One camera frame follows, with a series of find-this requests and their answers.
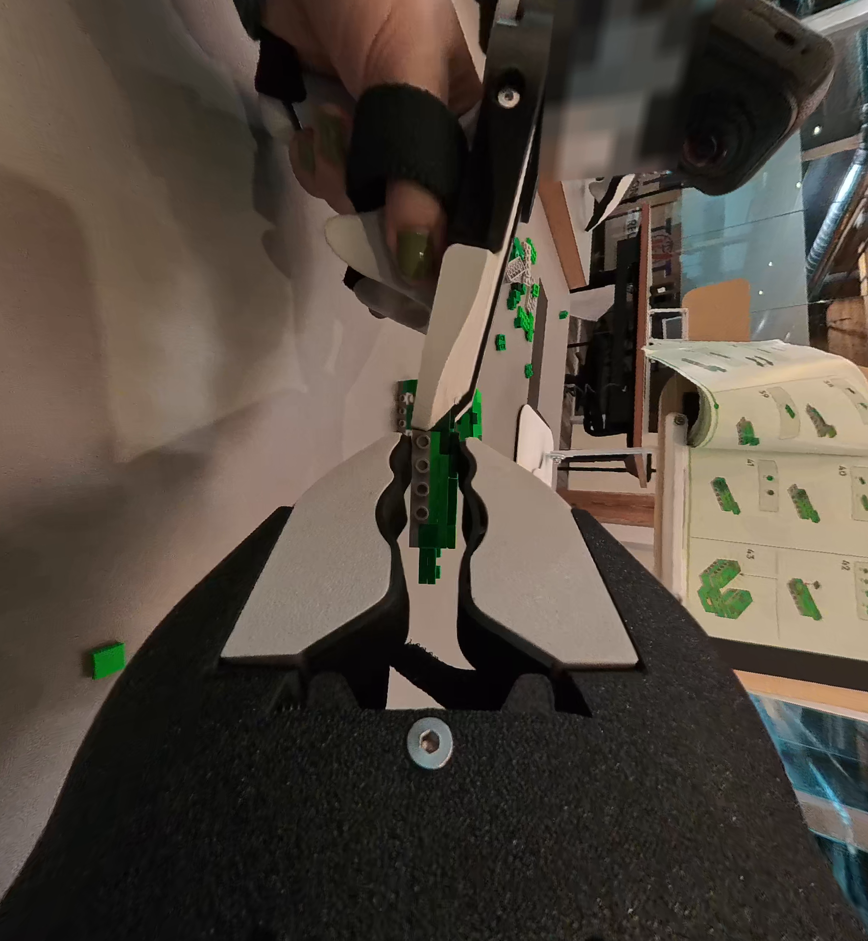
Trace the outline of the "black and white display gripper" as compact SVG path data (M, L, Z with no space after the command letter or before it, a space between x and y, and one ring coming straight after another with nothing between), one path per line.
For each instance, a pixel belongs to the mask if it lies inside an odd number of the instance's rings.
M602 181L589 184L589 191L594 197L595 204L585 231L593 231L615 212L616 207L624 200L635 183L636 176L634 173L615 176L607 182L604 188L600 186Z

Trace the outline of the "pale table with wooden edge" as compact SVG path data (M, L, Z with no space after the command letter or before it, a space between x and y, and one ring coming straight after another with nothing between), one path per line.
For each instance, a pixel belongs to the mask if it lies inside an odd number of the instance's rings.
M569 206L563 182L539 178L537 195L545 214L552 241L557 252L559 265L569 292L573 296L587 294L606 288L603 280L592 279L581 264L581 255L577 237L572 226ZM640 293L645 297L652 284L652 248L651 248L651 222L652 208L646 200L637 203L634 208L639 209L640 219L637 235L640 242L639 281L642 285Z

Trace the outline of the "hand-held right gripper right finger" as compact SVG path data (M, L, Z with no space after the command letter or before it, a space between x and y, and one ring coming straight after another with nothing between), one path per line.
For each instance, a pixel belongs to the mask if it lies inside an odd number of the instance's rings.
M631 669L636 649L570 507L483 441L463 445L463 604L555 671Z

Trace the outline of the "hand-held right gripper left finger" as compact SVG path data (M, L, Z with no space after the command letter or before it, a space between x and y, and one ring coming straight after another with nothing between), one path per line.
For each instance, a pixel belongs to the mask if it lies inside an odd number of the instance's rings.
M223 658L301 658L403 582L407 436L383 435L294 504L252 587Z

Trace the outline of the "pile of loose green bricks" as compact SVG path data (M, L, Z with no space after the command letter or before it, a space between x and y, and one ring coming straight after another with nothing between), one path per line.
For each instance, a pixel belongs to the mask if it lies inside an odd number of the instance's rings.
M489 350L502 378L526 387L543 383L558 391L564 381L569 342L571 299L554 248L532 234L514 242L519 281L506 276L496 308ZM549 323L544 349L533 357L534 305L541 279L549 297Z

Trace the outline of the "grey desk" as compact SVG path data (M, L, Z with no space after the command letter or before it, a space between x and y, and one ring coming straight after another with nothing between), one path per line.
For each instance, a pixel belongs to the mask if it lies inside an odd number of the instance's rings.
M113 679L278 506L390 428L373 318L232 2L0 2L0 897Z

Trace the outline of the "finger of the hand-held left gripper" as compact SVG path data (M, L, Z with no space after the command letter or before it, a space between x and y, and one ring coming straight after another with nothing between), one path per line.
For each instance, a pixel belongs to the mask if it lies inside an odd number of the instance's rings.
M414 430L431 430L473 396L505 255L452 245L444 253L412 411Z

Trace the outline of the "green brick assembly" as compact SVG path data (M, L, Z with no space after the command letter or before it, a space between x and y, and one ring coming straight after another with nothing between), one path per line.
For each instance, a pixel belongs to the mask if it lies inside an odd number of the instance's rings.
M411 439L410 537L419 553L418 582L440 579L440 557L456 547L458 458L460 444L482 438L482 398L460 416L449 412L433 429L416 430L413 410L417 380L401 380L395 387L396 429Z

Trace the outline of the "open instruction booklet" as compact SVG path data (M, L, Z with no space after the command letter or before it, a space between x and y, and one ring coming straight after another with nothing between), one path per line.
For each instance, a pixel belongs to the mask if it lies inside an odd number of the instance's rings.
M868 382L781 340L654 340L694 387L661 401L660 575L716 640L868 663Z

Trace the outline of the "black office chair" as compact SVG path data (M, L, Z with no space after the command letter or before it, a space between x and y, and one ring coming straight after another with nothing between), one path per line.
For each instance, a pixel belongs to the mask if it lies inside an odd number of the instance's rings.
M580 371L582 426L591 436L630 436L636 351L632 316L611 307L594 323Z

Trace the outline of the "silver ventilation duct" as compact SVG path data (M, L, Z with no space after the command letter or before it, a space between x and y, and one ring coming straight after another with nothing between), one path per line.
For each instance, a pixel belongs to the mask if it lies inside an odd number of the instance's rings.
M806 256L805 274L807 288L811 294L816 292L816 284L822 279L828 259L835 251L833 243L840 233L843 219L849 214L854 199L864 193L863 187L868 176L868 104L863 109L863 117L865 120L861 128L859 146L854 152L848 171L828 204L820 228Z

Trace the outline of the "person's left hand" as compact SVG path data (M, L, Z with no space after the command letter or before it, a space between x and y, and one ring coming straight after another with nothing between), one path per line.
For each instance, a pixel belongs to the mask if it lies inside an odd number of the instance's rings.
M442 1L268 1L261 25L287 41L301 64L341 82L355 99L369 88L423 89L451 112L466 115L482 96L482 83L455 6ZM302 188L339 214L354 212L346 196L345 164L352 117L322 104L289 144L289 160ZM446 245L447 215L420 183L386 184L385 240L407 281L436 279Z

